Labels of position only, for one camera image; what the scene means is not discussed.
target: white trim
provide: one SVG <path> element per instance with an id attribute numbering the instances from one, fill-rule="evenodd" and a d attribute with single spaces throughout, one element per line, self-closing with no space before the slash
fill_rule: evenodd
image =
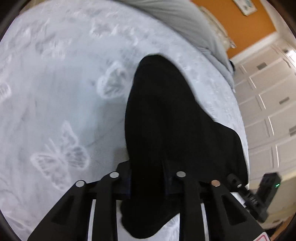
<path id="1" fill-rule="evenodd" d="M 232 57 L 230 60 L 234 64 L 238 64 L 239 62 L 243 61 L 244 59 L 248 58 L 249 56 L 257 53 L 260 49 L 263 49 L 267 47 L 268 45 L 271 45 L 276 40 L 280 39 L 281 35 L 278 32 L 274 32 L 265 38 L 259 40 L 257 43 L 253 44 L 252 46 L 248 47 L 244 51 L 240 52 L 239 54 Z"/>

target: white cabinet door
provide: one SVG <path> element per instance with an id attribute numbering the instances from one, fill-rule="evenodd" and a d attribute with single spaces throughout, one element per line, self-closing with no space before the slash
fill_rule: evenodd
<path id="1" fill-rule="evenodd" d="M 260 181 L 266 172 L 293 171 L 296 167 L 295 67 L 273 45 L 240 63 L 234 82 L 249 145 L 250 179 Z"/>

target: butterfly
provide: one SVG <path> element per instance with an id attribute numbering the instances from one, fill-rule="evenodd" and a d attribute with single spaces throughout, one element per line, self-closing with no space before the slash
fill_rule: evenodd
<path id="1" fill-rule="evenodd" d="M 0 103 L 11 97 L 11 89 L 8 84 L 0 83 Z"/>
<path id="2" fill-rule="evenodd" d="M 83 170 L 89 165 L 90 157 L 86 149 L 79 145 L 68 121 L 64 121 L 61 131 L 58 146 L 49 139 L 51 148 L 45 145 L 48 152 L 35 153 L 30 161 L 55 188 L 65 191 L 73 185 L 69 167 Z"/>
<path id="3" fill-rule="evenodd" d="M 128 90 L 129 75 L 126 68 L 114 61 L 97 81 L 97 93 L 104 99 L 124 96 Z"/>

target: bed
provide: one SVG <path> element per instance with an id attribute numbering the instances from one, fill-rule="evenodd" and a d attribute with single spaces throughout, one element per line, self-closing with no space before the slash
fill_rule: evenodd
<path id="1" fill-rule="evenodd" d="M 111 0 L 44 2 L 0 42 L 0 209 L 22 240 L 75 181 L 97 181 L 128 160 L 127 97 L 139 61 L 154 53 L 182 71 L 216 122 L 239 134 L 249 163 L 229 83 L 182 35 Z M 178 225 L 176 216 L 147 240 L 177 240 Z M 118 235 L 133 240 L 119 221 Z"/>

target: closet door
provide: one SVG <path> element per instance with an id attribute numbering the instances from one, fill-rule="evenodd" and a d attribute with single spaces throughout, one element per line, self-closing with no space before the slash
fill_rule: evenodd
<path id="1" fill-rule="evenodd" d="M 264 62 L 265 64 L 259 61 L 266 59 L 269 61 Z M 283 112 L 284 108 L 288 108 L 296 100 L 296 70 L 272 47 L 242 63 L 239 69 L 245 73 L 238 78 L 235 76 L 235 95 L 243 117 L 248 145 L 252 149 L 286 135 L 296 125 L 294 108 L 290 107 L 290 110 Z"/>
<path id="2" fill-rule="evenodd" d="M 296 69 L 276 45 L 237 66 L 236 98 L 246 130 L 250 179 L 296 164 Z"/>

